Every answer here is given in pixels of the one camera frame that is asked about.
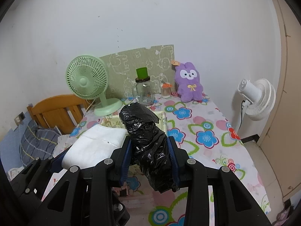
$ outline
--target plaid pillow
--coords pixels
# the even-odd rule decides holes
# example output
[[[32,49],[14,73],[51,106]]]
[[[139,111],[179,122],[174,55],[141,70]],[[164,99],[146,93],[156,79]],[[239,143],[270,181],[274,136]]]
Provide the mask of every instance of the plaid pillow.
[[[58,134],[52,128],[38,127],[31,120],[22,136],[20,143],[20,155],[23,166],[26,167],[37,157],[42,160],[52,156],[55,146],[58,144]]]

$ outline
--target black plastic bag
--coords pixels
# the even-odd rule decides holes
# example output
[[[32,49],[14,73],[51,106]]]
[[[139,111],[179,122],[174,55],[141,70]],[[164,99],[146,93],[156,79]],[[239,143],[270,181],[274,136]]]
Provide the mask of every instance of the black plastic bag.
[[[167,136],[156,126],[159,118],[138,102],[124,106],[119,117],[131,137],[133,146],[131,165],[140,166],[140,170],[155,191],[160,193],[169,189],[177,191],[172,176]]]

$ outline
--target glass jar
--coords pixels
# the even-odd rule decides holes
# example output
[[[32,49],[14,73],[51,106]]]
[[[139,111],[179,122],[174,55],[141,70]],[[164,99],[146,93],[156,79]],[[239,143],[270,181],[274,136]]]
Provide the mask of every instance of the glass jar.
[[[154,95],[151,87],[150,77],[145,79],[136,78],[136,85],[133,86],[133,96],[136,97],[144,106],[149,106],[154,103]]]

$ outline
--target beige door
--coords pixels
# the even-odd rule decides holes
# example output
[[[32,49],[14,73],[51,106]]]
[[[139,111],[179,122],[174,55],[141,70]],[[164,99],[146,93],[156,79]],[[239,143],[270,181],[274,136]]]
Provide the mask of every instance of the beige door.
[[[301,26],[287,3],[278,1],[287,35],[287,71],[279,108],[260,147],[287,200],[301,188]]]

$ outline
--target yellow bow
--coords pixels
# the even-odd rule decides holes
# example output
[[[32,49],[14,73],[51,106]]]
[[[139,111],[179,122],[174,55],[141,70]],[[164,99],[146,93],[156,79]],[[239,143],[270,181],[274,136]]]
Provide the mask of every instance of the yellow bow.
[[[188,88],[191,88],[190,91],[195,91],[195,88],[197,87],[197,85],[193,84],[193,85],[188,85]]]

